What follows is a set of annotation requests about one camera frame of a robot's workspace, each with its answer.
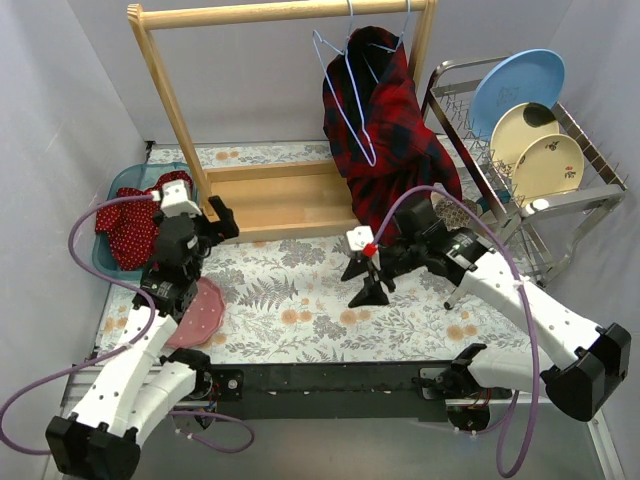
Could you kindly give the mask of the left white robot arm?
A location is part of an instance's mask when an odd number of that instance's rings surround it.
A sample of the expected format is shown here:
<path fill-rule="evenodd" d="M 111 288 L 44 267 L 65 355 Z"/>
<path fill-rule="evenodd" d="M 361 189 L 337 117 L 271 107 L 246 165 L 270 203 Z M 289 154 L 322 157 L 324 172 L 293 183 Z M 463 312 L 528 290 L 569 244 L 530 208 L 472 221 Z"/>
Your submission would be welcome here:
<path fill-rule="evenodd" d="M 233 211 L 208 200 L 216 221 L 190 200 L 162 200 L 154 252 L 143 270 L 127 323 L 89 390 L 45 437 L 57 469 L 81 479 L 129 479 L 155 427 L 184 397 L 213 386 L 209 357 L 196 350 L 218 326 L 224 301 L 202 279 L 212 247 L 239 234 Z"/>

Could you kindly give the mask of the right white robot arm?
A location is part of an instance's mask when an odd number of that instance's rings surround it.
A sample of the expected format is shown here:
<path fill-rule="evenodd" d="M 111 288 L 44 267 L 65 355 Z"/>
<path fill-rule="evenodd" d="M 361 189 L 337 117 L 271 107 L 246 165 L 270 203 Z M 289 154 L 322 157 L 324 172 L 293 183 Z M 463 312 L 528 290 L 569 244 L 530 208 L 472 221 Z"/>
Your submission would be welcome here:
<path fill-rule="evenodd" d="M 541 392 L 569 417 L 587 422 L 626 378 L 631 336 L 621 325 L 603 327 L 514 275 L 486 238 L 468 227 L 447 229 L 427 199 L 396 211 L 393 221 L 401 235 L 389 247 L 375 244 L 368 226 L 347 231 L 350 260 L 342 278 L 365 277 L 350 307 L 388 304 L 395 278 L 425 268 L 453 284 L 446 309 L 472 294 L 535 336 L 532 352 L 523 355 L 474 343 L 424 380 L 425 388 L 469 398 L 491 388 Z"/>

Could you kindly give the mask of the red plaid skirt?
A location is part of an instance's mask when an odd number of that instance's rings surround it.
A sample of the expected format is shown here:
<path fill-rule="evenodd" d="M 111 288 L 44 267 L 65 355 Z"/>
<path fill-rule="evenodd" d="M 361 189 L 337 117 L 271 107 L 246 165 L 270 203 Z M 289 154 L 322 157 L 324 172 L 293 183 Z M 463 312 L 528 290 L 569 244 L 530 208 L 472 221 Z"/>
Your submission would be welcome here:
<path fill-rule="evenodd" d="M 345 67 L 336 57 L 328 65 L 334 86 L 338 95 L 343 86 L 350 94 Z M 359 133 L 364 137 L 367 130 L 372 137 L 377 165 L 371 168 L 355 145 L 325 80 L 323 131 L 350 190 L 355 217 L 373 230 L 382 229 L 381 241 L 389 244 L 399 232 L 383 219 L 402 194 L 416 186 L 439 184 L 461 198 L 461 182 L 451 156 L 424 124 L 398 37 L 376 26 L 357 29 L 349 42 L 349 58 L 365 116 Z"/>

